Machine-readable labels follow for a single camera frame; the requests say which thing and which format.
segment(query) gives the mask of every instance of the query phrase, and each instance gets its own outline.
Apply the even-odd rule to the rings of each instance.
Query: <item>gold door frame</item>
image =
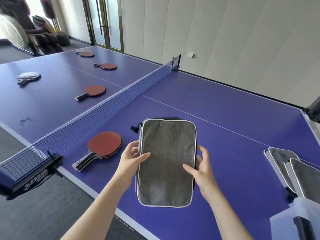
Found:
[[[102,20],[101,20],[100,26],[103,29],[103,34],[104,34],[106,45],[99,44],[99,43],[96,42],[95,37],[94,37],[94,28],[93,28],[93,23],[92,23],[92,19],[91,19],[89,1],[88,0],[82,0],[83,6],[84,6],[85,17],[86,17],[86,21],[87,21],[87,26],[88,26],[88,29],[89,29],[89,35],[90,35],[91,44],[100,46],[102,48],[107,48],[107,49],[110,49],[112,51],[124,53],[121,0],[118,0],[118,15],[119,15],[119,30],[120,30],[120,45],[121,45],[121,49],[117,49],[117,48],[114,48],[114,47],[110,46],[106,0],[98,0],[98,1],[99,1],[99,4],[100,4],[100,9],[101,9],[101,10],[98,10],[98,13],[100,13],[101,16],[102,16]]]

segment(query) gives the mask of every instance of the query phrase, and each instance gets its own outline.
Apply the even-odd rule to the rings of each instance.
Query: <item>hand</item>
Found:
[[[195,181],[197,182],[202,196],[209,202],[210,193],[218,189],[216,180],[214,179],[214,173],[212,172],[209,152],[202,145],[198,145],[197,148],[202,152],[203,159],[197,155],[198,167],[194,169],[187,164],[183,164],[183,168],[190,174],[193,175]]]
[[[122,187],[123,190],[127,190],[130,187],[132,177],[136,173],[139,164],[150,157],[151,154],[150,152],[147,152],[138,156],[138,147],[135,147],[138,144],[139,141],[137,140],[130,142],[127,145],[121,155],[118,169],[112,177],[113,180],[120,184],[120,187]]]

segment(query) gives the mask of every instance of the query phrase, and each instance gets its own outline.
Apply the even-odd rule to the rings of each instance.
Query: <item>forearm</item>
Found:
[[[111,179],[61,240],[104,240],[123,192]]]
[[[223,240],[253,240],[218,187],[213,187],[209,204]]]

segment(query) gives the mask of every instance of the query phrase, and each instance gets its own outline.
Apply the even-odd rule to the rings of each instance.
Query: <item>gray floor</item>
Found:
[[[88,46],[72,40],[70,49]],[[0,63],[32,58],[11,46],[0,47]],[[24,148],[0,127],[0,162]],[[42,186],[14,200],[6,201],[0,196],[1,240],[58,240],[93,202],[66,178],[54,175]],[[107,240],[145,239],[114,217]]]

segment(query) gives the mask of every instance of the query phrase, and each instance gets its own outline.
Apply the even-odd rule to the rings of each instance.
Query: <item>zipper pull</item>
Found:
[[[142,126],[142,123],[139,123],[137,127],[131,126],[130,130],[134,131],[136,134],[139,132],[139,125]]]

